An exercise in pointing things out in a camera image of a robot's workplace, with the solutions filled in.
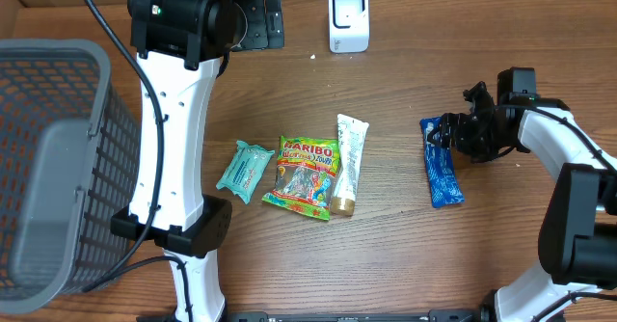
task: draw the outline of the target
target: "teal wrapper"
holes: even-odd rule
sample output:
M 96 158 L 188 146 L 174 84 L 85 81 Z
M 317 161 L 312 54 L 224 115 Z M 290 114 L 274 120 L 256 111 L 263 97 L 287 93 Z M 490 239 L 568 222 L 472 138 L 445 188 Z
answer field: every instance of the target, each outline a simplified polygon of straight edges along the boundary
M 266 150 L 258 145 L 251 146 L 243 141 L 237 141 L 237 144 L 238 151 L 223 177 L 216 184 L 216 188 L 219 190 L 228 188 L 248 204 L 274 151 Z

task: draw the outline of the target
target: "laundry basket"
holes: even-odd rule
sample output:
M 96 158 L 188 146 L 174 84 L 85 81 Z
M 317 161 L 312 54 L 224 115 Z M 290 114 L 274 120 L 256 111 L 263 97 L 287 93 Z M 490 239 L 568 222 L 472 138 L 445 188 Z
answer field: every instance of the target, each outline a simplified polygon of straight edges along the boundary
M 86 40 L 0 40 L 0 313 L 79 292 L 127 251 L 140 129 Z

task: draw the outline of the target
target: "wooden table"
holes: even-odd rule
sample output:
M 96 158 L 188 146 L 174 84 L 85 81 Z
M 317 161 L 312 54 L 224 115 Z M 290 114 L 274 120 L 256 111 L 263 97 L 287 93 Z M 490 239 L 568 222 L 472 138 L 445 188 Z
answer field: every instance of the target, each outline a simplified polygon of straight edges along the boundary
M 553 181 L 532 155 L 471 165 L 455 154 L 467 197 L 433 209 L 418 122 L 467 112 L 462 91 L 535 67 L 538 92 L 563 99 L 577 122 L 617 154 L 617 0 L 371 0 L 366 53 L 328 48 L 327 1 L 284 0 L 283 50 L 236 53 L 208 110 L 204 191 L 233 201 L 220 250 L 231 310 L 269 313 L 413 312 L 473 308 L 534 260 Z M 125 43 L 125 6 L 102 8 Z M 136 117 L 138 79 L 85 8 L 25 9 L 16 38 L 94 40 Z M 244 140 L 275 149 L 279 136 L 335 137 L 336 114 L 370 123 L 356 214 L 329 223 L 262 203 L 273 159 L 245 205 L 215 183 Z M 159 255 L 146 244 L 134 260 Z M 169 313 L 169 265 L 155 264 L 98 293 L 60 297 L 19 320 L 130 321 Z M 617 304 L 585 301 L 572 320 L 614 320 Z

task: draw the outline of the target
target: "basket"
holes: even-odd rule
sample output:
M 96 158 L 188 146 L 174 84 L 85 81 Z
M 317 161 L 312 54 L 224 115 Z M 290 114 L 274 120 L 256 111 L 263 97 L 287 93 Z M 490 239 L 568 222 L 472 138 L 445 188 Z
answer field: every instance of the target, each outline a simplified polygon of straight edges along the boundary
M 140 128 L 86 40 L 0 40 L 0 313 L 79 292 L 128 242 Z

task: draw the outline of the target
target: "wooden surface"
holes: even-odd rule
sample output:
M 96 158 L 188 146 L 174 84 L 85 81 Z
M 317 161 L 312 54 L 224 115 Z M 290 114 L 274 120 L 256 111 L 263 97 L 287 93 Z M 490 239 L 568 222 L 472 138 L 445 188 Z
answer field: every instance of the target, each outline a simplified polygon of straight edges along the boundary
M 484 80 L 495 94 L 497 74 L 511 66 L 535 67 L 538 92 L 563 99 L 579 125 L 617 154 L 617 0 L 371 0 L 370 47 L 354 55 L 330 53 L 326 0 L 283 7 L 285 49 L 233 54 L 208 110 L 202 185 L 234 205 L 219 256 L 231 310 L 473 308 L 519 276 L 537 258 L 553 188 L 548 173 L 532 155 L 473 166 L 455 154 L 467 202 L 435 210 L 418 125 L 467 112 L 462 91 Z M 126 7 L 102 12 L 128 43 Z M 141 115 L 137 77 L 87 9 L 22 10 L 14 36 L 100 43 L 116 89 Z M 370 123 L 351 219 L 324 223 L 262 203 L 274 160 L 251 204 L 216 191 L 236 140 L 275 149 L 281 134 L 333 138 L 338 113 Z M 146 244 L 134 260 L 159 254 Z M 12 319 L 130 321 L 174 306 L 169 266 L 156 264 L 102 292 L 60 297 Z M 616 313 L 617 304 L 585 301 L 568 316 L 610 321 Z

